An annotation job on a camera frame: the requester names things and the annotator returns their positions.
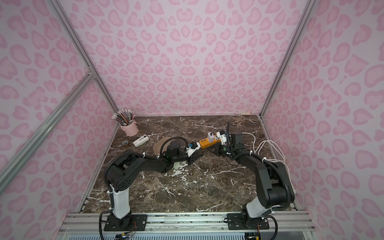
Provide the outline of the white usb charger adapter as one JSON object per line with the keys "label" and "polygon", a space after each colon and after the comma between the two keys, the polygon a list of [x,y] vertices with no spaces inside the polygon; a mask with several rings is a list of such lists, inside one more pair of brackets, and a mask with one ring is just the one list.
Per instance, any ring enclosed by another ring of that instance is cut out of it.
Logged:
{"label": "white usb charger adapter", "polygon": [[218,137],[213,132],[208,132],[207,139],[210,143],[213,143],[218,140]]}

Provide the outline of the green electronic kitchen scale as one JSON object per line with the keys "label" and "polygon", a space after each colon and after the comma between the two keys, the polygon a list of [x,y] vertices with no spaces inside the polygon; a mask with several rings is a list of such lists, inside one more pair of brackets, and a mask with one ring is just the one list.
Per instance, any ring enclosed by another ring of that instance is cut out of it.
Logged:
{"label": "green electronic kitchen scale", "polygon": [[177,162],[174,164],[174,169],[177,171],[181,171],[184,167],[187,167],[188,163],[186,161]]}

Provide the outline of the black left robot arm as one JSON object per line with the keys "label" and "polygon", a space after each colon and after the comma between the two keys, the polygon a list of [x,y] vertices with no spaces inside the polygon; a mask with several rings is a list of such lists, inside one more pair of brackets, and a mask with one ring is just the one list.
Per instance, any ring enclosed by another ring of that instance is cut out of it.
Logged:
{"label": "black left robot arm", "polygon": [[111,208],[100,213],[100,238],[104,239],[103,232],[123,231],[115,239],[125,240],[137,231],[145,230],[148,216],[133,214],[129,204],[130,187],[140,172],[167,173],[175,163],[187,162],[190,165],[203,155],[200,143],[172,137],[165,140],[155,157],[128,150],[110,161],[103,181],[111,198]]}

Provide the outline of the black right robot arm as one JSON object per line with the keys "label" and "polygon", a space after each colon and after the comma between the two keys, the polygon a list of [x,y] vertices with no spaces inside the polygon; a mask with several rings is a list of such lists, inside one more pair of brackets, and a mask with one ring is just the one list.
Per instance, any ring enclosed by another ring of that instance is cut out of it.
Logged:
{"label": "black right robot arm", "polygon": [[295,200],[287,168],[281,162],[273,163],[246,150],[243,133],[231,133],[230,123],[227,123],[226,130],[218,132],[218,137],[221,143],[215,147],[214,153],[250,169],[255,174],[257,190],[256,197],[245,204],[239,214],[227,214],[224,222],[229,230],[256,230],[251,237],[260,240],[260,230],[267,230],[269,220],[272,220],[275,230],[271,239],[276,239],[279,226],[273,213],[287,210]]}

